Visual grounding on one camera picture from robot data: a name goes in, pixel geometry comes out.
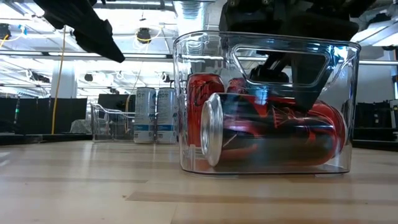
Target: clear plastic container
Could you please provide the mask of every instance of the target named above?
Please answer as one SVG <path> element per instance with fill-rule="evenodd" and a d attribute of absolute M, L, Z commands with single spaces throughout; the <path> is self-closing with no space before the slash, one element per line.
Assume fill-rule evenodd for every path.
<path fill-rule="evenodd" d="M 349 172 L 361 47 L 201 31 L 174 42 L 182 169 Z"/>
<path fill-rule="evenodd" d="M 91 130 L 94 142 L 134 143 L 134 114 L 91 104 Z"/>

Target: ceiling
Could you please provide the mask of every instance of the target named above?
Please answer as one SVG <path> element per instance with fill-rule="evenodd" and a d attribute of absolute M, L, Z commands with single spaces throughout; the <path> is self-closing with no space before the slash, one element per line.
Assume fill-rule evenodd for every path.
<path fill-rule="evenodd" d="M 385 6 L 387 0 L 379 0 L 377 4 Z M 191 30 L 218 30 L 221 8 L 226 0 L 209 1 L 203 6 L 205 13 L 202 20 L 184 20 L 178 17 L 178 2 L 172 4 L 166 1 L 166 9 L 155 10 L 157 1 L 116 1 L 106 6 L 98 3 L 95 11 L 101 19 L 107 19 L 113 27 L 115 43 L 124 54 L 156 54 L 172 53 L 174 40 L 181 34 Z M 11 42 L 5 42 L 0 50 L 61 52 L 63 35 L 61 30 L 55 30 L 44 18 L 43 10 L 32 0 L 0 0 L 0 23 L 11 25 Z M 149 45 L 140 44 L 135 34 L 140 27 L 149 27 L 152 37 Z M 67 27 L 65 38 L 66 52 L 84 52 L 76 43 L 74 36 Z M 8 57 L 0 55 L 0 83 L 13 87 L 1 87 L 0 92 L 9 94 L 48 96 L 50 84 L 34 81 L 29 78 L 28 70 L 37 72 L 52 79 L 55 60 L 59 57 Z M 66 57 L 75 63 L 78 86 L 102 86 L 102 88 L 83 88 L 78 90 L 80 97 L 96 98 L 99 93 L 109 93 L 107 86 L 119 87 L 121 91 L 130 92 L 135 82 L 137 86 L 164 87 L 160 79 L 163 73 L 171 77 L 174 66 L 169 58 L 157 60 L 151 58 L 130 58 L 123 63 L 112 62 L 100 57 Z M 92 82 L 85 81 L 85 74 L 94 76 Z"/>

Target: white pillar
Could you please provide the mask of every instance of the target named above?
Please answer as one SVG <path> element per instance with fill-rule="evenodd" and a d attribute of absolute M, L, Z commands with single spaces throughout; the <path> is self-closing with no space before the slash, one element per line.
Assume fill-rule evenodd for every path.
<path fill-rule="evenodd" d="M 57 90 L 58 76 L 60 72 L 60 62 L 55 62 L 52 70 L 51 97 L 55 98 Z M 76 98 L 77 79 L 75 74 L 74 62 L 63 62 L 58 98 Z"/>

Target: desk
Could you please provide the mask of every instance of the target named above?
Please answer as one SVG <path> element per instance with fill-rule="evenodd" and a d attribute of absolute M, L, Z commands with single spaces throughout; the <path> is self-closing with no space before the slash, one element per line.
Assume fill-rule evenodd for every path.
<path fill-rule="evenodd" d="M 355 149 L 332 177 L 195 177 L 175 146 L 0 147 L 0 223 L 396 224 L 398 152 Z"/>

